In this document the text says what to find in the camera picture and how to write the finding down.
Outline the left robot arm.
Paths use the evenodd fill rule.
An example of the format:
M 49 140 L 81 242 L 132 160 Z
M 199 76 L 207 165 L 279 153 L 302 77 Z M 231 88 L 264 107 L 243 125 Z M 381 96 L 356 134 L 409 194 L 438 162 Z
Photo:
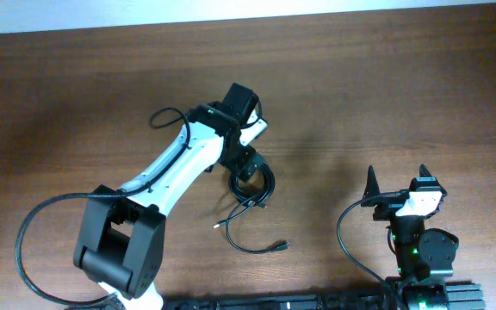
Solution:
M 165 222 L 189 186 L 220 164 L 246 182 L 263 164 L 250 143 L 267 127 L 256 93 L 232 84 L 220 102 L 180 119 L 181 131 L 144 171 L 112 190 L 99 186 L 84 213 L 73 263 L 122 309 L 159 309 L 154 284 L 163 259 Z

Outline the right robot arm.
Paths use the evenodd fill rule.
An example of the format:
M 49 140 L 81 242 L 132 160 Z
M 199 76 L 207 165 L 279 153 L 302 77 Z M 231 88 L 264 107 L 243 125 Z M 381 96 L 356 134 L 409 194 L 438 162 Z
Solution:
M 453 276 L 452 264 L 459 239 L 425 221 L 439 212 L 447 191 L 422 164 L 407 189 L 380 191 L 375 171 L 368 168 L 364 207 L 374 209 L 374 221 L 389 223 L 399 275 L 390 277 L 394 295 L 408 309 L 447 309 L 445 280 Z

